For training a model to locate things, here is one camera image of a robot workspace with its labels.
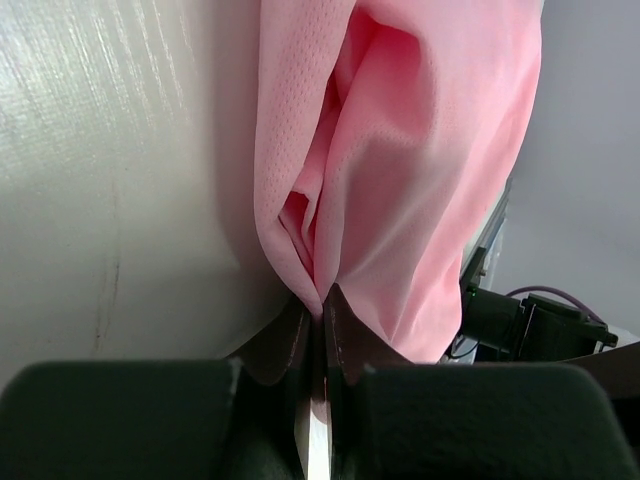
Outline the pink t-shirt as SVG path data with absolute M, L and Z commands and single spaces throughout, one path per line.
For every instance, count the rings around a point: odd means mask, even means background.
M 466 245 L 503 190 L 541 66 L 538 1 L 265 1 L 257 233 L 320 317 L 339 286 L 434 363 L 461 323 Z

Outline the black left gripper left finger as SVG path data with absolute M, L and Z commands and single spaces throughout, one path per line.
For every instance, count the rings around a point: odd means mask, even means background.
M 310 326 L 291 300 L 219 360 L 29 366 L 1 395 L 1 475 L 302 479 Z

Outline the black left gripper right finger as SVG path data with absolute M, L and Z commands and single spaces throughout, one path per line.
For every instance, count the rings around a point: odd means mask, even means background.
M 324 303 L 334 479 L 626 479 L 630 400 L 571 363 L 414 364 Z

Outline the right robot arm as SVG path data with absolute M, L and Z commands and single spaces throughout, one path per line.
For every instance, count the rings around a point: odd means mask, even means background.
M 561 290 L 530 286 L 503 295 L 470 287 L 447 357 L 469 364 L 554 362 L 598 354 L 618 341 L 593 310 Z

